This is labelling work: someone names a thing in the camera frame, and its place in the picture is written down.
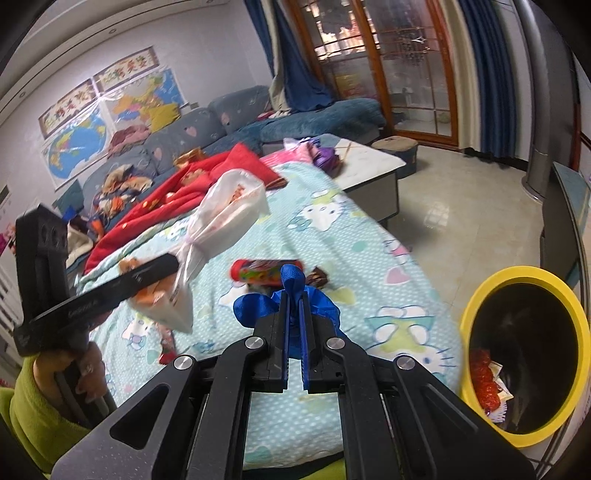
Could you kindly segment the person left hand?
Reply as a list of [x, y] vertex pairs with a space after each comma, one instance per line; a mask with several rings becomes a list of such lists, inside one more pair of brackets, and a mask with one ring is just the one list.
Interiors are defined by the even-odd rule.
[[84, 353], [66, 350], [42, 352], [34, 360], [33, 377], [41, 394], [57, 410], [64, 410], [65, 407], [55, 375], [72, 363], [77, 364], [81, 375], [75, 387], [76, 394], [83, 395], [89, 403], [107, 393], [105, 365], [95, 342], [90, 342]]

